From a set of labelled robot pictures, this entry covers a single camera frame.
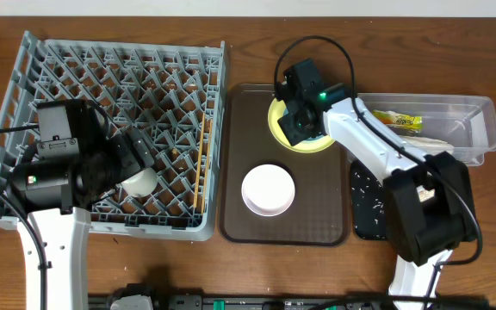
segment white plate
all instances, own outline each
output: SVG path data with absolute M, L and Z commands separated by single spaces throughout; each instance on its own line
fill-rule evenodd
M 255 214 L 276 216 L 294 201 L 295 185 L 290 174 L 274 164 L 252 169 L 242 182 L 242 199 Z

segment white background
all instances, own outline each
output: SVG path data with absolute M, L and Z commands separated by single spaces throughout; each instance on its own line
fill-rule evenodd
M 496 17 L 496 0 L 0 0 L 0 16 Z

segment wooden table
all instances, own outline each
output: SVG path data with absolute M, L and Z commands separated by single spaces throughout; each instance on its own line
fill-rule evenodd
M 295 39 L 323 34 L 341 40 L 356 66 L 361 92 L 489 96 L 496 108 L 496 19 L 411 18 L 0 18 L 0 106 L 24 30 L 41 39 L 103 40 L 217 47 L 230 51 L 229 88 L 271 83 L 276 59 Z M 285 59 L 313 56 L 334 80 L 348 79 L 343 57 L 308 42 Z M 496 152 L 470 169 L 485 239 L 481 259 L 448 267 L 438 292 L 486 295 L 496 305 Z M 454 258 L 469 256 L 462 245 Z M 16 232 L 0 229 L 0 309 L 24 307 L 24 267 Z M 91 235 L 89 292 L 107 294 L 148 282 L 162 294 L 201 288 L 210 294 L 341 295 L 386 291 L 395 253 L 385 242 L 351 234 L 336 248 L 237 245 L 216 230 L 207 242 Z

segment yellow snack package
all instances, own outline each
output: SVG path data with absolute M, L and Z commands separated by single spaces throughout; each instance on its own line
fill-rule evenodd
M 413 133 L 422 131 L 422 116 L 410 116 L 394 111 L 380 110 L 372 111 L 372 115 L 388 127 L 405 129 Z

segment yellow bowl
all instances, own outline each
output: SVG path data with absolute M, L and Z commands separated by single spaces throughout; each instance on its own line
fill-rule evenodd
M 286 110 L 286 104 L 283 101 L 277 101 L 273 99 L 273 102 L 269 106 L 269 113 L 267 114 L 267 122 L 269 123 L 269 129 L 273 136 L 279 143 L 284 147 L 292 150 L 294 152 L 302 153 L 312 153 L 319 152 L 326 149 L 328 146 L 334 144 L 334 140 L 330 136 L 323 136 L 318 139 L 306 140 L 298 143 L 296 146 L 291 146 L 286 136 L 282 132 L 279 126 L 279 119 L 284 116 L 284 111 Z

